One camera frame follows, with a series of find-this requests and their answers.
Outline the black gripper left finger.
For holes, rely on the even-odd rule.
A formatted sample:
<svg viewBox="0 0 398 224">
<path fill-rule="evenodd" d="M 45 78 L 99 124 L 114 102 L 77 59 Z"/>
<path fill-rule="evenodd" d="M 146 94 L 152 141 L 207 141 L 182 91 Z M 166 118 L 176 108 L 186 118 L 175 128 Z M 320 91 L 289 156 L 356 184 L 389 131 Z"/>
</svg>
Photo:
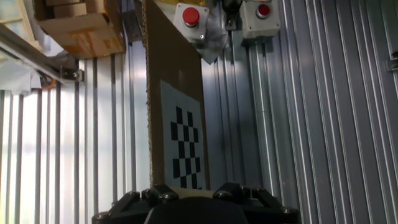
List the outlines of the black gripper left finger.
<svg viewBox="0 0 398 224">
<path fill-rule="evenodd" d="M 142 191 L 142 199 L 148 203 L 169 203 L 179 199 L 179 195 L 167 185 L 155 185 Z"/>
</svg>

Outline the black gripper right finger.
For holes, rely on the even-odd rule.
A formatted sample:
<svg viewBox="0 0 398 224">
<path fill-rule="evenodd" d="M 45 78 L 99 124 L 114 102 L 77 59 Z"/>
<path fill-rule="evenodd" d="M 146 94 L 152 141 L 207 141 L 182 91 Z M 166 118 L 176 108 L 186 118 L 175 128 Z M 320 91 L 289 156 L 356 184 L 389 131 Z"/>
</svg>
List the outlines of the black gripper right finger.
<svg viewBox="0 0 398 224">
<path fill-rule="evenodd" d="M 249 188 L 242 187 L 238 183 L 227 182 L 223 184 L 214 194 L 213 199 L 227 202 L 244 202 L 249 198 Z"/>
</svg>

